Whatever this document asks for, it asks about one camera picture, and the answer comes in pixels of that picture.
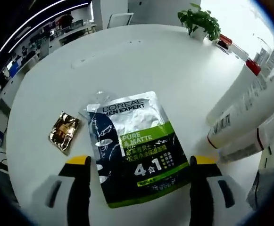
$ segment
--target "white tube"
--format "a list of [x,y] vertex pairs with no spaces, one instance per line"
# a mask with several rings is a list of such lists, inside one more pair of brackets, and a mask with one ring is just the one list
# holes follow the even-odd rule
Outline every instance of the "white tube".
[[256,79],[256,75],[247,65],[244,65],[237,79],[208,113],[207,124],[210,126],[214,125],[224,111],[227,110],[232,103],[236,102]]
[[274,142],[274,114],[258,128],[219,150],[219,162],[229,163],[263,151]]
[[224,147],[252,131],[274,113],[274,76],[264,84],[257,80],[242,98],[233,104],[196,146],[199,153]]

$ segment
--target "white round table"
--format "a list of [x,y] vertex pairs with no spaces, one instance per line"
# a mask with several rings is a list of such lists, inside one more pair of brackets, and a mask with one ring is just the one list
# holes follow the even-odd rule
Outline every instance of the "white round table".
[[[126,97],[155,91],[187,158],[208,132],[206,115],[238,76],[244,62],[210,41],[189,38],[182,27],[131,25],[81,37],[40,61],[25,76],[8,122],[7,158],[11,182],[25,208],[33,191],[57,175],[67,159],[93,156],[88,128],[78,132],[71,154],[64,156],[48,140],[61,111],[78,117],[82,105],[99,90]],[[226,166],[247,194],[260,153]],[[181,225],[190,219],[189,188],[156,200],[110,209],[91,167],[90,222],[109,225]]]

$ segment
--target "white chair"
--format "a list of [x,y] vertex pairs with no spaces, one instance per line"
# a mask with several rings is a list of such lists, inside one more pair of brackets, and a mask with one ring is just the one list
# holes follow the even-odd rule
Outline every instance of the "white chair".
[[109,18],[108,28],[126,26],[131,23],[133,13],[112,14]]

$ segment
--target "green leaves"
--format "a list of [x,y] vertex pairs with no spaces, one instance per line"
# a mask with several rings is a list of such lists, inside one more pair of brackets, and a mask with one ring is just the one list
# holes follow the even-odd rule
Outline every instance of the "green leaves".
[[178,12],[178,18],[182,25],[188,30],[188,34],[191,35],[192,32],[198,29],[198,27],[203,27],[205,32],[208,33],[208,38],[210,40],[215,40],[220,36],[221,29],[217,22],[217,19],[212,17],[211,11],[202,11],[201,7],[197,4],[190,3],[193,7],[197,8],[198,11],[194,12],[191,9],[182,10]]

